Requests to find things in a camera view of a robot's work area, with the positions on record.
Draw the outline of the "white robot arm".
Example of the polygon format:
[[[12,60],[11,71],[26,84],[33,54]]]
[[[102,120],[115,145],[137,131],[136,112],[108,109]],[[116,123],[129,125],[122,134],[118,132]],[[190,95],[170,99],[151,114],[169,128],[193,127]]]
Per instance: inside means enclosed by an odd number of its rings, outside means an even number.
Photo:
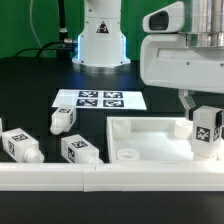
[[[120,29],[121,0],[84,0],[84,29],[73,65],[110,74],[130,64]],[[140,76],[149,86],[176,88],[185,108],[190,91],[224,93],[224,0],[176,0],[146,15]]]

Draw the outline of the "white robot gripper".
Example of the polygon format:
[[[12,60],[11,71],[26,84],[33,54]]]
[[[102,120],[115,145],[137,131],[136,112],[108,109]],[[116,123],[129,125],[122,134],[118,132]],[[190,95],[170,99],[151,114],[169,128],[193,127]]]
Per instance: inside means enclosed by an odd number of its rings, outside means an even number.
[[[141,45],[140,76],[146,85],[180,89],[189,119],[194,91],[224,93],[224,48],[187,47],[181,34],[148,35]]]

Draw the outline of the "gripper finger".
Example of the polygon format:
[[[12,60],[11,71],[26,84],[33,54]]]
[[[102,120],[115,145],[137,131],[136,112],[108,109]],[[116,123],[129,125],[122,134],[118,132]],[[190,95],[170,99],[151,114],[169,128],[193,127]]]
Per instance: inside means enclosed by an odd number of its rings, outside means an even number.
[[[222,126],[223,126],[223,110],[220,110],[216,114],[216,127],[219,128],[219,135],[222,137]]]

